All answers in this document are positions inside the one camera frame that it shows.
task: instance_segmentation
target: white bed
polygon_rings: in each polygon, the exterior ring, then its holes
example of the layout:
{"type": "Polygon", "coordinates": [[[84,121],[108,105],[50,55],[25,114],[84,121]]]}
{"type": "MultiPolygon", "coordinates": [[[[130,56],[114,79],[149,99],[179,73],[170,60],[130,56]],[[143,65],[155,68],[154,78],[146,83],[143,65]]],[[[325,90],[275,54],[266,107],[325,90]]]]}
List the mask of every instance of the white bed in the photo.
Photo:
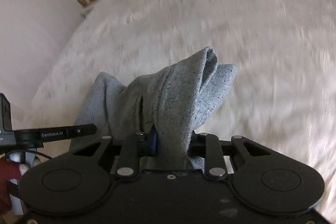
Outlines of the white bed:
{"type": "Polygon", "coordinates": [[[319,211],[336,222],[335,23],[336,0],[101,0],[39,87],[25,125],[73,124],[100,71],[127,85],[212,46],[239,72],[199,131],[244,135],[316,168],[326,182],[319,211]]]}

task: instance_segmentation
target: cable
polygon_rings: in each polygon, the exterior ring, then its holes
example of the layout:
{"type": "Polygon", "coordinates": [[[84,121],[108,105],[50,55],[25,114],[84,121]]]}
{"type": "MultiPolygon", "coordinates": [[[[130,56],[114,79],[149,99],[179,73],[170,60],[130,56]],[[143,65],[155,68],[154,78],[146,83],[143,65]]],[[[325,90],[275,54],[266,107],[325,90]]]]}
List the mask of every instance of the cable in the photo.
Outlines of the cable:
{"type": "Polygon", "coordinates": [[[43,153],[38,152],[38,151],[27,150],[27,149],[12,150],[12,151],[10,151],[10,152],[8,152],[8,153],[5,154],[5,158],[7,159],[9,155],[14,154],[14,153],[18,153],[18,152],[26,152],[26,153],[36,154],[36,155],[44,157],[44,158],[46,158],[48,160],[52,159],[52,157],[50,157],[50,156],[48,156],[46,154],[43,154],[43,153]]]}

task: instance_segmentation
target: speckled gray cloth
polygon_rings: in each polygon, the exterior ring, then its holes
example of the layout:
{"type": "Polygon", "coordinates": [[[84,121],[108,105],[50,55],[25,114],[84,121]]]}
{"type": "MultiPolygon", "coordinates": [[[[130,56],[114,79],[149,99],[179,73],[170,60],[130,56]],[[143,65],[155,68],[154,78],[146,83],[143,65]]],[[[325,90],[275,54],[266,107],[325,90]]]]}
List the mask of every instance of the speckled gray cloth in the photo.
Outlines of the speckled gray cloth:
{"type": "Polygon", "coordinates": [[[191,133],[224,101],[236,75],[235,65],[219,65],[206,47],[177,64],[137,77],[128,87],[100,73],[80,112],[77,124],[94,123],[97,133],[72,139],[70,149],[104,135],[125,139],[131,133],[149,132],[155,125],[158,154],[146,168],[200,167],[186,152],[191,133]]]}

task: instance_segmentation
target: metal screw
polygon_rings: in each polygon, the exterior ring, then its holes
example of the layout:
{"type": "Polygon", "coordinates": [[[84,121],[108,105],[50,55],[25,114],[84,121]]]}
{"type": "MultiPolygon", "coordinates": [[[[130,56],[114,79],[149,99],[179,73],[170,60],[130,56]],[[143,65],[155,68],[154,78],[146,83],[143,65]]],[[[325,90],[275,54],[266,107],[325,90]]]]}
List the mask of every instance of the metal screw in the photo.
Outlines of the metal screw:
{"type": "Polygon", "coordinates": [[[198,139],[200,142],[205,142],[205,138],[206,138],[207,135],[208,135],[208,133],[200,133],[200,134],[197,134],[197,139],[198,139]]]}
{"type": "Polygon", "coordinates": [[[144,141],[145,140],[145,133],[143,132],[137,132],[136,135],[138,136],[138,141],[144,141]]]}
{"type": "Polygon", "coordinates": [[[209,173],[214,177],[221,177],[225,175],[226,171],[221,167],[214,167],[209,170],[209,173]]]}
{"type": "Polygon", "coordinates": [[[27,220],[27,224],[38,224],[38,222],[34,219],[27,220]]]}
{"type": "Polygon", "coordinates": [[[167,178],[170,179],[170,180],[172,180],[172,179],[176,179],[176,176],[173,175],[173,174],[171,174],[171,175],[168,175],[167,178]]]}
{"type": "Polygon", "coordinates": [[[130,167],[122,167],[117,170],[117,174],[123,177],[129,177],[133,175],[134,170],[130,167]]]}

